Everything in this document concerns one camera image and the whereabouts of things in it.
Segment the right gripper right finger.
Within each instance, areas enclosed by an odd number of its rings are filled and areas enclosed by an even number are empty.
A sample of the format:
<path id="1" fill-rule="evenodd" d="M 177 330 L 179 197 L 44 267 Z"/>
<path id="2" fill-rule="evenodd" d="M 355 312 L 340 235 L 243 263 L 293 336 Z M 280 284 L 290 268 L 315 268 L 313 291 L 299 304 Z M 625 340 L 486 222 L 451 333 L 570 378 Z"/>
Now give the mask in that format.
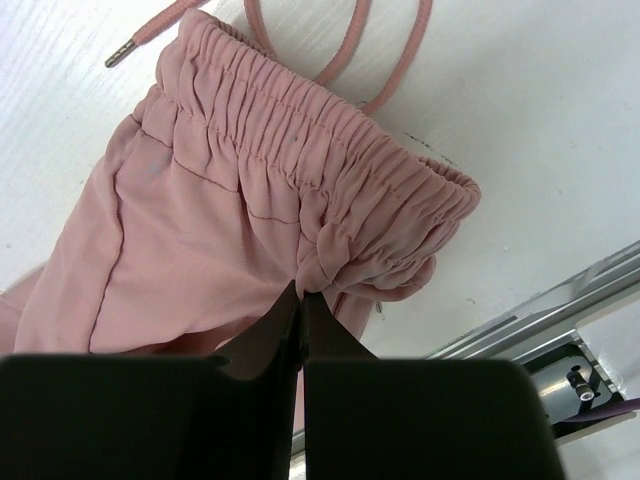
<path id="1" fill-rule="evenodd" d="M 302 304 L 311 479 L 561 479 L 525 370 L 502 360 L 383 360 Z"/>

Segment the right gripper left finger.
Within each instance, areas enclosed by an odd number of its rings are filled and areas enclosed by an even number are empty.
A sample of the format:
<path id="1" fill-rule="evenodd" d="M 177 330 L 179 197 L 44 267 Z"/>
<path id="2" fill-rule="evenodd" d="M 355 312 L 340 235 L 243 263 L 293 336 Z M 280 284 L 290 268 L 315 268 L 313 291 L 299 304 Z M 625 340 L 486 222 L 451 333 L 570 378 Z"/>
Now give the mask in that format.
<path id="1" fill-rule="evenodd" d="M 288 286 L 208 355 L 12 355 L 1 363 L 5 479 L 284 479 L 300 302 Z"/>

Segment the pink trousers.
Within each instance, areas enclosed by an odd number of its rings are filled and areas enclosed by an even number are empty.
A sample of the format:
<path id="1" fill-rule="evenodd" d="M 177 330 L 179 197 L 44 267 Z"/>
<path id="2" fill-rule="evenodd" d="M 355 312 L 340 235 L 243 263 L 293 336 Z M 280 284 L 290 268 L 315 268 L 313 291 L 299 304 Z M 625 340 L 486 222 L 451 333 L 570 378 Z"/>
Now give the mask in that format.
<path id="1" fill-rule="evenodd" d="M 252 35 L 178 1 L 156 81 L 113 133 L 48 261 L 1 296 L 1 351 L 213 353 L 288 284 L 321 293 L 360 337 L 379 302 L 423 288 L 437 252 L 477 207 L 477 183 L 399 145 L 372 119 L 424 36 L 420 3 L 381 92 L 328 89 L 370 5 L 360 1 L 325 69 L 281 64 L 257 2 Z"/>

